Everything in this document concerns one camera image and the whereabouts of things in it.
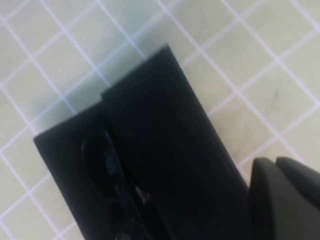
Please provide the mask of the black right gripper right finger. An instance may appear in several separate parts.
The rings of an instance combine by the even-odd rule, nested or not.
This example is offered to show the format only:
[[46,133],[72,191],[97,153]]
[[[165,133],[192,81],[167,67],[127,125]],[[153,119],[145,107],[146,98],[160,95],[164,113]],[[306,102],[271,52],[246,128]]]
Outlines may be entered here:
[[320,173],[286,156],[276,159],[276,165],[291,184],[313,205],[320,204]]

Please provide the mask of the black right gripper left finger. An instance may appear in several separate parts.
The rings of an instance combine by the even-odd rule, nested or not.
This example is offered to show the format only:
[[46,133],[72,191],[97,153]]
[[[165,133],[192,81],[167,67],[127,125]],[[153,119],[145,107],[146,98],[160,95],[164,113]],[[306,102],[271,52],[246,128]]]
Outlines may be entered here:
[[249,206],[256,240],[318,240],[320,204],[312,204],[265,157],[252,164]]

